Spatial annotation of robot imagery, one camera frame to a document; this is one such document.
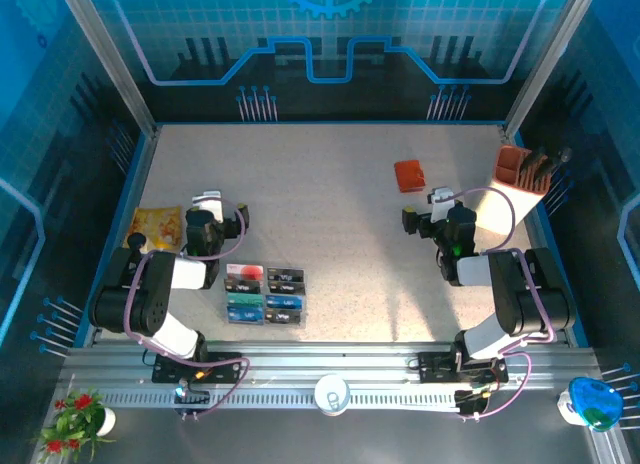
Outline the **white cup with blue lid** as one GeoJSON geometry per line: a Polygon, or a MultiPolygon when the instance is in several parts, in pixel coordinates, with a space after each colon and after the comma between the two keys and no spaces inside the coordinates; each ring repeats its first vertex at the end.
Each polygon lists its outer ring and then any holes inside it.
{"type": "Polygon", "coordinates": [[[621,419],[624,399],[605,382],[589,377],[576,377],[559,395],[557,408],[570,425],[606,432],[621,419]]]}

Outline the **black handled knife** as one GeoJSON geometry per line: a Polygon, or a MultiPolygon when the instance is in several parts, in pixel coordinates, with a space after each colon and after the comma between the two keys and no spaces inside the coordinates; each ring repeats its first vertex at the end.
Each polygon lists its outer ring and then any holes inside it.
{"type": "Polygon", "coordinates": [[[559,159],[557,157],[547,157],[537,167],[533,179],[535,183],[544,181],[557,167],[559,159]]]}
{"type": "Polygon", "coordinates": [[[523,160],[520,170],[519,170],[519,178],[518,184],[520,187],[524,188],[527,175],[532,167],[538,162],[538,160],[544,155],[544,149],[538,148],[529,153],[523,160]]]}
{"type": "Polygon", "coordinates": [[[549,176],[553,176],[561,166],[563,166],[564,164],[568,163],[571,160],[572,154],[573,154],[573,151],[570,147],[562,148],[559,151],[559,153],[551,159],[551,162],[550,162],[551,167],[549,168],[547,174],[549,176]]]}

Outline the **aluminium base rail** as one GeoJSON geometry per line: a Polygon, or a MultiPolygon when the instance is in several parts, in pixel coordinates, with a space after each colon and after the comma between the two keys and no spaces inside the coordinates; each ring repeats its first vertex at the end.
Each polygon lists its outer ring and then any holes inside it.
{"type": "MultiPolygon", "coordinates": [[[[311,388],[320,377],[336,374],[357,389],[399,389],[417,385],[409,369],[420,352],[445,352],[446,343],[344,342],[211,342],[214,352],[239,352],[250,361],[245,388],[311,388]]],[[[565,343],[529,345],[533,366],[528,390],[563,388],[578,376],[601,376],[590,348],[565,343]]],[[[142,362],[143,349],[133,341],[105,340],[76,348],[64,360],[58,387],[115,389],[153,388],[151,368],[142,362]]]]}

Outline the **red and white card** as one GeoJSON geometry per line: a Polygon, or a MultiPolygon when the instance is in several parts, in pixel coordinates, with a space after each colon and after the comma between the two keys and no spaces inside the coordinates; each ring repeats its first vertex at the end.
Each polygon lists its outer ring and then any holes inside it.
{"type": "Polygon", "coordinates": [[[227,276],[238,280],[262,280],[264,268],[254,264],[227,264],[227,276]]]}

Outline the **yellow snack bag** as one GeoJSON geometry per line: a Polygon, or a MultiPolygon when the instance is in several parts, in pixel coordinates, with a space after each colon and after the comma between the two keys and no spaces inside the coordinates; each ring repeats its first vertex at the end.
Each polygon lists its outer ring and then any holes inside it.
{"type": "Polygon", "coordinates": [[[144,251],[162,250],[178,252],[182,247],[182,208],[140,208],[134,211],[123,245],[128,247],[128,239],[133,234],[141,234],[146,241],[144,251]]]}

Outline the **white orange knife block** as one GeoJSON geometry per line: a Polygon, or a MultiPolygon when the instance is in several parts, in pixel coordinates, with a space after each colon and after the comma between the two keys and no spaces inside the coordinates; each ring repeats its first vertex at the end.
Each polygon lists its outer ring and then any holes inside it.
{"type": "MultiPolygon", "coordinates": [[[[524,158],[532,151],[516,146],[502,146],[496,157],[488,186],[504,193],[515,211],[515,223],[520,223],[526,215],[547,194],[551,185],[548,175],[544,181],[535,183],[533,176],[537,167],[547,158],[544,155],[527,175],[525,187],[518,184],[519,170],[524,158]]],[[[508,235],[511,229],[511,211],[506,200],[493,191],[485,191],[476,206],[476,225],[487,231],[508,235]]]]}

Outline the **aluminium frame post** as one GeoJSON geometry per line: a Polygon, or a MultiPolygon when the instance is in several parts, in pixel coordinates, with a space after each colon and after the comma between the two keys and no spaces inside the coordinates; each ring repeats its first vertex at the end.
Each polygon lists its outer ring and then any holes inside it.
{"type": "Polygon", "coordinates": [[[115,42],[91,0],[64,0],[141,132],[155,138],[157,126],[115,42]]]}
{"type": "Polygon", "coordinates": [[[515,136],[585,17],[593,0],[567,0],[546,46],[521,87],[503,126],[506,141],[515,136]]]}

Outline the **black connector box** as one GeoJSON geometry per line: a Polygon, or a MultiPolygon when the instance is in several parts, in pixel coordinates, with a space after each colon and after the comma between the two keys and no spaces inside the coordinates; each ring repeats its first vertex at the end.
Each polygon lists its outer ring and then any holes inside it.
{"type": "Polygon", "coordinates": [[[173,400],[174,411],[182,420],[185,420],[189,414],[197,415],[199,413],[198,409],[190,408],[190,405],[208,404],[210,393],[196,390],[188,380],[181,379],[174,390],[173,400]]]}
{"type": "Polygon", "coordinates": [[[488,417],[497,413],[498,409],[490,410],[491,396],[499,391],[498,386],[486,386],[470,390],[456,390],[454,404],[462,419],[479,420],[481,416],[488,417]]]}

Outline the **orange card holder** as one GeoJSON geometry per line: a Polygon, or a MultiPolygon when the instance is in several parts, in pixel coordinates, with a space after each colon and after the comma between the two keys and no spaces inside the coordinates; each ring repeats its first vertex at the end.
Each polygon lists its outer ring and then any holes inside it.
{"type": "Polygon", "coordinates": [[[396,162],[394,171],[401,193],[419,192],[425,188],[425,175],[419,160],[396,162]]]}

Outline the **red flowered potted plant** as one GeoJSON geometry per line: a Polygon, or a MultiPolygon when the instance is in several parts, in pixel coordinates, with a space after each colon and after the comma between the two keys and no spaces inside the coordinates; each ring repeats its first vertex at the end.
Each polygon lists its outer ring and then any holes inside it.
{"type": "Polygon", "coordinates": [[[63,464],[65,459],[77,462],[82,452],[89,461],[95,458],[116,424],[115,411],[103,403],[95,390],[69,391],[54,402],[54,413],[34,439],[37,464],[63,464]]]}

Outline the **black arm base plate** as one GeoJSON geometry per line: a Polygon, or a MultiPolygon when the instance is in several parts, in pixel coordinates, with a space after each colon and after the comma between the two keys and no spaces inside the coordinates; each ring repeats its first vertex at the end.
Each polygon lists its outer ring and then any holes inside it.
{"type": "Polygon", "coordinates": [[[156,356],[151,380],[156,384],[178,384],[181,379],[191,383],[234,384],[239,380],[241,365],[226,364],[214,368],[191,367],[167,357],[156,356]]]}
{"type": "Polygon", "coordinates": [[[506,384],[509,381],[504,359],[463,359],[459,352],[421,352],[417,354],[420,382],[506,384]]]}

